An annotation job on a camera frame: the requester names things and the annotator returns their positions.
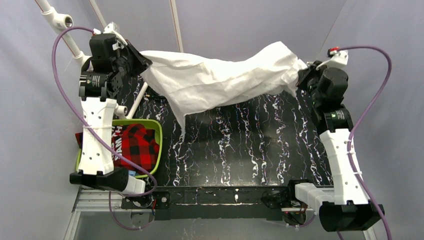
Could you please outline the white cloth sheet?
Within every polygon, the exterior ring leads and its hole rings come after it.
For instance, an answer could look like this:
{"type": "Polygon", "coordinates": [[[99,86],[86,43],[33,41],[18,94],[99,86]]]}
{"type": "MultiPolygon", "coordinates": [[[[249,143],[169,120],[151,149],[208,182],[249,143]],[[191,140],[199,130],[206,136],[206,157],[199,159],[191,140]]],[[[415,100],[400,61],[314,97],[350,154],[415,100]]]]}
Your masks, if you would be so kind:
{"type": "Polygon", "coordinates": [[[245,102],[263,94],[295,96],[298,72],[307,68],[285,44],[274,42],[243,61],[182,52],[144,50],[152,61],[141,75],[164,96],[180,125],[187,115],[245,102]]]}

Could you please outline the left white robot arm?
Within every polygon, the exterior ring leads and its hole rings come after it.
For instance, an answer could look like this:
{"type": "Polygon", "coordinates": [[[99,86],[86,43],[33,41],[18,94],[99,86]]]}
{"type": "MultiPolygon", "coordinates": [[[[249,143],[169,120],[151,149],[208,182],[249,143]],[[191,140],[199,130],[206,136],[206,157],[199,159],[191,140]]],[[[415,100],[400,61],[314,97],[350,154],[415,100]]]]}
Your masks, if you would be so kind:
{"type": "Polygon", "coordinates": [[[113,117],[127,113],[127,108],[117,103],[117,93],[124,80],[146,70],[152,62],[119,34],[114,22],[94,34],[89,47],[92,56],[81,68],[78,92],[86,123],[79,164],[69,181],[123,195],[144,195],[146,182],[129,175],[124,167],[114,166],[111,148],[113,117]]]}

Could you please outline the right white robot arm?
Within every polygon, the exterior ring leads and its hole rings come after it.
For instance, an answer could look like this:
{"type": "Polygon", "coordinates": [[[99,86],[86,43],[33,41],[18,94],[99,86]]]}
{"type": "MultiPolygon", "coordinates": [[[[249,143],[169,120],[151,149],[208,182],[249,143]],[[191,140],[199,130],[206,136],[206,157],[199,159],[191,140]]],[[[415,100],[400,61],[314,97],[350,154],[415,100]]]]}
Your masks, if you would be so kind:
{"type": "Polygon", "coordinates": [[[287,200],[313,209],[327,232],[366,231],[382,218],[384,207],[374,203],[363,186],[353,148],[354,125],[343,105],[348,49],[334,47],[327,56],[328,60],[315,61],[299,72],[298,87],[311,100],[312,122],[327,154],[333,185],[324,188],[310,180],[291,180],[287,200]]]}

